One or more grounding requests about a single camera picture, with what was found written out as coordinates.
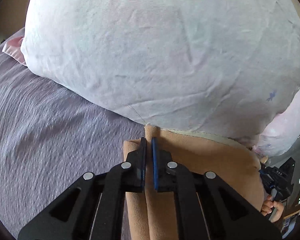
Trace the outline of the person's right hand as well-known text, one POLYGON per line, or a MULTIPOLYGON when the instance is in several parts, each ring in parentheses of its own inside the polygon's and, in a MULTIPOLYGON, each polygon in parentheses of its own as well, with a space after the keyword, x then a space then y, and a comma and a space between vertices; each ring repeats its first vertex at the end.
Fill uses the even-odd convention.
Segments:
POLYGON ((275 215, 272 215, 270 220, 272 223, 275 223, 281 218, 285 207, 281 202, 272 201, 272 199, 272 195, 266 197, 261 207, 261 214, 263 216, 270 215, 276 209, 275 215))

